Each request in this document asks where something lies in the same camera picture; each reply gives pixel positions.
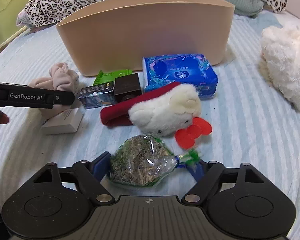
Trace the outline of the white small box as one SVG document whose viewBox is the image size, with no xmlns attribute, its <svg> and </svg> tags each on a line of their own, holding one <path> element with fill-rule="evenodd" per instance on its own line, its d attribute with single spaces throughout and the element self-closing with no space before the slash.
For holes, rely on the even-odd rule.
<svg viewBox="0 0 300 240">
<path fill-rule="evenodd" d="M 45 135 L 76 133 L 82 118 L 79 108 L 67 109 L 45 120 L 41 130 Z"/>
</svg>

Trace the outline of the black small box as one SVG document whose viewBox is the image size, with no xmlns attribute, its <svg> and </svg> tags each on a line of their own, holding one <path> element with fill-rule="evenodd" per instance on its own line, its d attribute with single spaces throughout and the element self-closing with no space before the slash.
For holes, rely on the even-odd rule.
<svg viewBox="0 0 300 240">
<path fill-rule="evenodd" d="M 141 94 L 142 90 L 137 73 L 115 78 L 114 98 L 117 103 L 127 101 Z"/>
</svg>

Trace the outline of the bag of dried herbs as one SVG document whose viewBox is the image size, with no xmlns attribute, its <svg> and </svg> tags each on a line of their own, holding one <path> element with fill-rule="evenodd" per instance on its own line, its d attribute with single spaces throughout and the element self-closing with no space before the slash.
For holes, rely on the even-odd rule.
<svg viewBox="0 0 300 240">
<path fill-rule="evenodd" d="M 158 137 L 143 134 L 127 139 L 110 156 L 107 176 L 121 185 L 152 187 L 176 168 L 194 167 L 199 161 L 194 149 L 175 155 Z"/>
</svg>

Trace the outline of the green snack packet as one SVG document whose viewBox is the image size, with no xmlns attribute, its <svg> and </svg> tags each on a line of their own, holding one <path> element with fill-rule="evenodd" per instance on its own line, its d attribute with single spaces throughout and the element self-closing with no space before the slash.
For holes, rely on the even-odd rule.
<svg viewBox="0 0 300 240">
<path fill-rule="evenodd" d="M 94 80 L 93 86 L 99 85 L 102 83 L 112 82 L 112 81 L 115 81 L 115 79 L 117 77 L 127 76 L 130 74 L 133 74 L 133 71 L 130 69 L 116 70 L 116 71 L 107 72 L 107 73 L 105 73 L 101 70 L 98 72 L 98 74 Z"/>
</svg>

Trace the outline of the pink cloth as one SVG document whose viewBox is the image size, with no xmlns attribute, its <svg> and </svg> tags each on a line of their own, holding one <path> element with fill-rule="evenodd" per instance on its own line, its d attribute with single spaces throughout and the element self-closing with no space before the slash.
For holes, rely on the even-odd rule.
<svg viewBox="0 0 300 240">
<path fill-rule="evenodd" d="M 49 70 L 49 75 L 49 77 L 33 79 L 29 86 L 73 92 L 74 94 L 78 91 L 79 76 L 74 70 L 69 69 L 67 63 L 54 64 Z M 70 106 L 54 105 L 52 109 L 40 108 L 39 110 L 43 118 L 49 119 L 68 109 L 70 109 Z"/>
</svg>

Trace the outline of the blue tissue pack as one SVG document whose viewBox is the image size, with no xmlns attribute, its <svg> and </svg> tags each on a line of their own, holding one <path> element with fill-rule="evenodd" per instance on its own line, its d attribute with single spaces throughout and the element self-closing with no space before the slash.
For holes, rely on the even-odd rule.
<svg viewBox="0 0 300 240">
<path fill-rule="evenodd" d="M 213 98 L 218 76 L 202 54 L 176 54 L 144 57 L 143 85 L 149 92 L 173 82 L 189 83 L 196 87 L 199 98 Z"/>
</svg>

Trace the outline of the white fluffy plush toy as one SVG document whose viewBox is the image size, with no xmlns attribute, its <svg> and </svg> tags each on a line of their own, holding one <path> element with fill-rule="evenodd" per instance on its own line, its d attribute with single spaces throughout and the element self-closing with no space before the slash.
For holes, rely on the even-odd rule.
<svg viewBox="0 0 300 240">
<path fill-rule="evenodd" d="M 261 49 L 273 86 L 300 111 L 300 29 L 293 25 L 263 29 Z"/>
</svg>

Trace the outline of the dark blue printed box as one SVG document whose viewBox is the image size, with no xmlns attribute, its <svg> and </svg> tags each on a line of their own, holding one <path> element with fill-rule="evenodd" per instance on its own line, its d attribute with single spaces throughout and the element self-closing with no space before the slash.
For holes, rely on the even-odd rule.
<svg viewBox="0 0 300 240">
<path fill-rule="evenodd" d="M 111 106 L 116 104 L 114 81 L 82 88 L 78 100 L 85 109 Z"/>
</svg>

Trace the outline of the beige plastic storage bin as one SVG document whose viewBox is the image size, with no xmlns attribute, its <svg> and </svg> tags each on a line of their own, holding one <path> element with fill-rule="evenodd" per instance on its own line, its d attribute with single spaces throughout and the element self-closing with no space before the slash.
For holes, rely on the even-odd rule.
<svg viewBox="0 0 300 240">
<path fill-rule="evenodd" d="M 235 7 L 225 0 L 106 0 L 72 13 L 56 29 L 83 76 L 142 70 L 144 57 L 203 54 L 219 64 Z"/>
</svg>

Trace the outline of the teal quilted duvet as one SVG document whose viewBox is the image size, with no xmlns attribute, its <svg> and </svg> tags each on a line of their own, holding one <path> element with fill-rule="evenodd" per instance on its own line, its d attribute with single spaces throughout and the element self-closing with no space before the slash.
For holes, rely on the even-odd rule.
<svg viewBox="0 0 300 240">
<path fill-rule="evenodd" d="M 256 17 L 264 7 L 262 0 L 225 0 L 235 6 L 235 14 L 247 17 Z"/>
</svg>

